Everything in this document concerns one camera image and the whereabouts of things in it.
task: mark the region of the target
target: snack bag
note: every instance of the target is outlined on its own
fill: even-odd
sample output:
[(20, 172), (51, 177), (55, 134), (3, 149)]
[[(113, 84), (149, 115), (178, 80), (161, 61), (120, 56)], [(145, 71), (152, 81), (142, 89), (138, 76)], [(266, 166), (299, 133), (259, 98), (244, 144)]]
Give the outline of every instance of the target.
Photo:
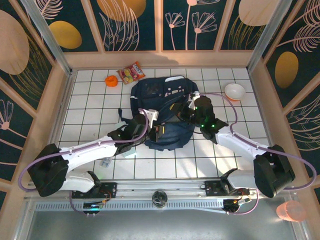
[(142, 72), (138, 61), (116, 72), (119, 74), (124, 84), (129, 84), (129, 83), (132, 83), (133, 81), (138, 81), (139, 79), (142, 79), (146, 76)]

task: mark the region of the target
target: backpack strap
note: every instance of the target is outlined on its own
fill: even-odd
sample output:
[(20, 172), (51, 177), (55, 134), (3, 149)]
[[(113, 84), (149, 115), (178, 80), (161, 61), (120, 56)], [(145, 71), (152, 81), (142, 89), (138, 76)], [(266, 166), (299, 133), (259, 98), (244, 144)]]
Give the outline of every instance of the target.
[(126, 124), (129, 124), (130, 119), (122, 117), (122, 109), (121, 108), (118, 108), (118, 114), (119, 114), (119, 117), (120, 117), (122, 122), (125, 122)]

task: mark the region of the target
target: backpack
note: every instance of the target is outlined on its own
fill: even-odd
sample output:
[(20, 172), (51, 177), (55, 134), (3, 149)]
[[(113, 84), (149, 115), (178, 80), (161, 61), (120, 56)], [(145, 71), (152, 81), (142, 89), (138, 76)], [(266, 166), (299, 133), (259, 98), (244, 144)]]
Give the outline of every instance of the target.
[[(186, 103), (189, 94), (199, 91), (197, 85), (183, 76), (155, 77), (140, 80), (131, 89), (130, 106), (132, 116), (139, 114), (139, 108), (153, 109), (159, 112), (153, 126), (164, 126), (164, 134), (157, 141), (148, 139), (144, 142), (150, 149), (169, 151), (182, 148), (193, 135), (195, 126), (180, 121), (170, 110), (174, 103)], [(119, 109), (122, 121), (122, 110)]]

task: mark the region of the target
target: orange toy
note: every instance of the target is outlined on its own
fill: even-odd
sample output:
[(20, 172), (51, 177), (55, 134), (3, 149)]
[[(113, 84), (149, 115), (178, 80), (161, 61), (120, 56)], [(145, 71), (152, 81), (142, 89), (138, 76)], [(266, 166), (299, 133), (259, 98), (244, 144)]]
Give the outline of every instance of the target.
[(115, 87), (118, 85), (118, 79), (114, 75), (108, 76), (104, 81), (108, 87)]

